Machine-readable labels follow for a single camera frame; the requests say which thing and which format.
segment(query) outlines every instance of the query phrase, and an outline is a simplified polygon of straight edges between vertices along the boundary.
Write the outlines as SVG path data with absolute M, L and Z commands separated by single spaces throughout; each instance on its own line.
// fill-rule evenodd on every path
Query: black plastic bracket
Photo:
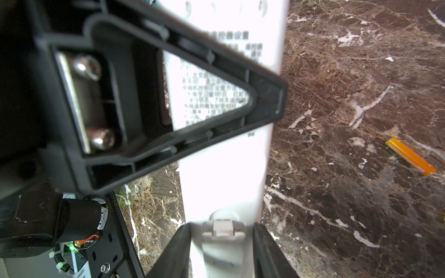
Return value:
M 48 144 L 40 153 L 53 184 L 61 191 L 87 195 L 110 192 L 283 115 L 285 80 L 143 2 L 101 1 L 100 9 L 83 11 L 84 17 L 77 18 L 82 20 L 73 23 L 81 33 L 59 30 L 59 25 L 51 22 L 57 16 L 65 16 L 45 15 L 50 13 L 50 7 L 57 11 L 54 5 L 51 1 L 28 1 L 38 48 L 32 67 L 49 133 Z M 173 131 L 163 124 L 159 109 L 162 50 L 244 89 L 249 95 L 248 103 Z M 82 152 L 55 58 L 60 51 L 93 53 L 104 61 L 100 86 L 103 97 L 108 98 L 104 108 L 110 117 L 108 122 L 119 135 L 119 146 L 114 149 Z
M 255 223 L 252 236 L 255 278 L 299 278 L 264 225 Z

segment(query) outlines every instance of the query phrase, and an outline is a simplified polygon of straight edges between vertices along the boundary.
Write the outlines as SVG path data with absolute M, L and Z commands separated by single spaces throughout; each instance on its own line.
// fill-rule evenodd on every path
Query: black cable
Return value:
M 56 243 L 53 247 L 53 252 L 56 253 L 60 251 L 60 243 Z M 61 271 L 63 272 L 68 272 L 69 270 L 74 271 L 71 268 L 71 265 L 69 263 L 66 263 L 65 259 L 63 258 L 62 254 L 59 252 L 57 254 L 54 254 L 54 261 L 56 262 L 56 264 L 60 263 L 60 262 L 65 262 L 62 267 L 60 268 Z

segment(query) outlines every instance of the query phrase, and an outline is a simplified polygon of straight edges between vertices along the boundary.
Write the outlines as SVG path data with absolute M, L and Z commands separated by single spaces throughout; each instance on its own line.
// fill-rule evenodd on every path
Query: black plastic part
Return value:
M 59 212 L 56 242 L 82 240 L 95 234 L 101 219 L 101 205 L 97 201 L 63 199 Z
M 78 11 L 69 1 L 28 0 L 38 48 L 29 62 L 49 133 L 40 154 L 58 190 L 101 195 L 282 116 L 287 83 L 274 73 L 142 2 L 103 0 L 100 7 Z M 71 9 L 69 17 L 77 15 L 73 23 L 59 24 L 68 15 L 54 11 Z M 248 104 L 172 131 L 159 108 L 162 50 L 246 90 Z M 105 61 L 101 93 L 107 98 L 107 121 L 119 135 L 114 149 L 83 154 L 55 58 L 59 51 L 91 53 Z
M 0 203 L 0 258 L 37 256 L 54 246 L 62 196 L 48 183 Z
M 253 258 L 255 278 L 299 278 L 267 228 L 253 226 Z
M 179 227 L 146 277 L 188 278 L 191 240 L 191 224 Z

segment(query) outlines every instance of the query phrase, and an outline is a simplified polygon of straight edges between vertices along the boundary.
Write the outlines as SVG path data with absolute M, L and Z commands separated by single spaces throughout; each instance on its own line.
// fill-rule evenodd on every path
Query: white plastic housing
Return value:
M 280 72 L 288 0 L 158 1 L 158 7 L 164 11 L 237 48 L 271 71 Z M 187 126 L 193 117 L 210 115 L 210 108 L 201 108 L 192 115 L 192 91 L 185 89 L 183 78 L 184 69 L 193 67 L 186 68 L 187 63 L 167 52 L 164 61 L 173 128 Z M 233 91 L 237 95 L 236 89 L 228 93 L 232 96 Z M 252 277 L 251 230 L 261 218 L 272 128 L 273 124 L 263 126 L 179 161 L 186 221 L 193 224 L 193 277 Z M 244 223 L 246 237 L 232 242 L 205 240 L 203 244 L 202 223 L 216 219 Z

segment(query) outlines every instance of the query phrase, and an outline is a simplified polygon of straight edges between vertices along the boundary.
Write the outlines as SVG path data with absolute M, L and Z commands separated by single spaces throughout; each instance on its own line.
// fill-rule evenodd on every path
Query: metal screw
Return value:
M 82 77 L 99 81 L 102 77 L 102 67 L 99 61 L 91 55 L 79 55 L 74 58 L 72 67 Z
M 106 263 L 101 266 L 101 272 L 102 273 L 108 273 L 110 271 L 110 263 Z
M 91 145 L 102 151 L 111 149 L 116 141 L 111 129 L 88 129 L 86 135 Z

